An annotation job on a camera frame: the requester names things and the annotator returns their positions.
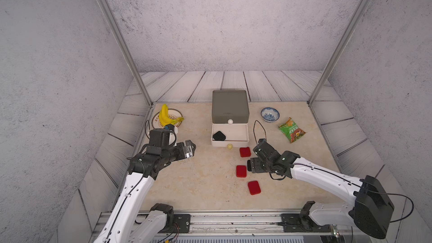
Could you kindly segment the white drawer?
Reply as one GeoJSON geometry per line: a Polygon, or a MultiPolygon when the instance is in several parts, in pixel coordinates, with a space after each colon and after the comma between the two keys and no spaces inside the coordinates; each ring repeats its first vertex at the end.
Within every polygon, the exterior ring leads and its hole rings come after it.
{"type": "Polygon", "coordinates": [[[248,147],[249,130],[247,124],[213,124],[211,129],[211,145],[213,147],[248,147]],[[225,140],[220,141],[214,135],[221,132],[225,135],[225,140]]]}

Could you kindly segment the red brooch box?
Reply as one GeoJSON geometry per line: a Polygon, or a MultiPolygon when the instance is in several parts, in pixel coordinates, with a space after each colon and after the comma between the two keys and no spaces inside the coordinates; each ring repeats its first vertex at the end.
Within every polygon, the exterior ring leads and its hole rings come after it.
{"type": "Polygon", "coordinates": [[[236,166],[236,176],[238,178],[246,178],[247,177],[247,167],[245,165],[237,165],[236,166]]]}
{"type": "Polygon", "coordinates": [[[240,148],[240,156],[242,158],[244,158],[244,157],[249,158],[249,157],[251,157],[251,155],[252,155],[252,153],[251,153],[251,150],[249,147],[241,147],[240,148]]]}
{"type": "Polygon", "coordinates": [[[248,187],[249,193],[251,195],[257,195],[257,194],[260,194],[262,192],[258,181],[248,182],[247,187],[248,187]]]}

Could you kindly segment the grey top drawer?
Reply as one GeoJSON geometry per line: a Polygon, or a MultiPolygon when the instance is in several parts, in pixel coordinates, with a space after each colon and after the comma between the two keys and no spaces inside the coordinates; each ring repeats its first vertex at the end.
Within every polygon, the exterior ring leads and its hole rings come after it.
{"type": "Polygon", "coordinates": [[[245,90],[213,91],[211,118],[214,124],[246,124],[249,121],[248,95],[245,90]]]}

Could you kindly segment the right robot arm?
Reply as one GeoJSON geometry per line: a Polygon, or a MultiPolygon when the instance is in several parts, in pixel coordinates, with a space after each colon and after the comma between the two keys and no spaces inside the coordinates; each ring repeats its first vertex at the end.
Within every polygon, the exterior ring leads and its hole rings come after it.
{"type": "Polygon", "coordinates": [[[336,204],[306,203],[305,221],[316,226],[352,226],[376,239],[387,237],[394,204],[377,178],[337,173],[291,151],[280,154],[265,139],[259,140],[253,152],[255,156],[247,161],[248,171],[304,181],[343,200],[336,204]]]}

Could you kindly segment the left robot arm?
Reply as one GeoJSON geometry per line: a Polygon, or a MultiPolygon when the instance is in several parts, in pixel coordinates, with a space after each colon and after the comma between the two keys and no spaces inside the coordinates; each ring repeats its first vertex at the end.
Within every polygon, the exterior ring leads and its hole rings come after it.
{"type": "Polygon", "coordinates": [[[153,129],[149,141],[129,163],[124,186],[97,243],[150,243],[160,232],[178,233],[173,207],[155,204],[146,219],[133,228],[141,205],[161,170],[195,155],[196,145],[177,142],[176,127],[153,129]]]}

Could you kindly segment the black brooch box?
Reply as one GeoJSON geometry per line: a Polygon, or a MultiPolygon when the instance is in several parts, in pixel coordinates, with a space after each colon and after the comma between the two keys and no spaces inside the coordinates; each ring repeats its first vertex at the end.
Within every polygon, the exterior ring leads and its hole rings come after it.
{"type": "Polygon", "coordinates": [[[212,139],[214,141],[225,141],[226,135],[224,133],[222,133],[221,131],[218,131],[218,132],[213,134],[212,139]]]}

